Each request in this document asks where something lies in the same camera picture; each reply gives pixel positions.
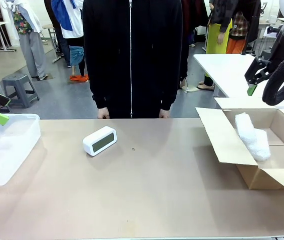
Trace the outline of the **person's right hand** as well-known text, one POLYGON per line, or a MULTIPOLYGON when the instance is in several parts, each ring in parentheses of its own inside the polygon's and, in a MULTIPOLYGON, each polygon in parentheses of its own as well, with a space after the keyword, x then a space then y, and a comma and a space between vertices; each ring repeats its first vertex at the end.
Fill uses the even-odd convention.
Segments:
POLYGON ((98 119, 109 119, 110 115, 109 115, 108 108, 107 107, 99 108, 97 118, 98 119))

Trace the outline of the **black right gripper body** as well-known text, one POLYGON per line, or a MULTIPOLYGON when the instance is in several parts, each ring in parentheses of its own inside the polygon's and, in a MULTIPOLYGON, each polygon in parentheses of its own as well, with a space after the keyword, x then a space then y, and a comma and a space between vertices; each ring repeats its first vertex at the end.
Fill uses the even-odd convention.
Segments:
POLYGON ((268 67, 278 67, 284 60, 284 35, 279 34, 272 49, 271 56, 269 58, 268 67))

